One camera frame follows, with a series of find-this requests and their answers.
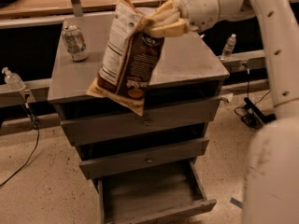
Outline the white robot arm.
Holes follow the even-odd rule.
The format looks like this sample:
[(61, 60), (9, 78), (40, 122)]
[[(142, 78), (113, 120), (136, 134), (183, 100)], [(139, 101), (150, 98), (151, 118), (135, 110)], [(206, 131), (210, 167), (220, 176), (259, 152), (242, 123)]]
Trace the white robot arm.
[(288, 0), (168, 0), (151, 17), (156, 37), (258, 20), (276, 119), (249, 145), (242, 224), (299, 224), (299, 25)]

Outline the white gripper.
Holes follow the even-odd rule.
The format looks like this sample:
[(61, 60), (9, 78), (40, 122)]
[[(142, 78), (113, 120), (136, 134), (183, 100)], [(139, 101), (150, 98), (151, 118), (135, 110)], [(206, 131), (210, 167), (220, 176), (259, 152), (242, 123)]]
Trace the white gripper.
[(168, 0), (149, 15), (149, 35), (155, 38), (178, 37), (191, 30), (204, 32), (220, 18), (220, 0)]

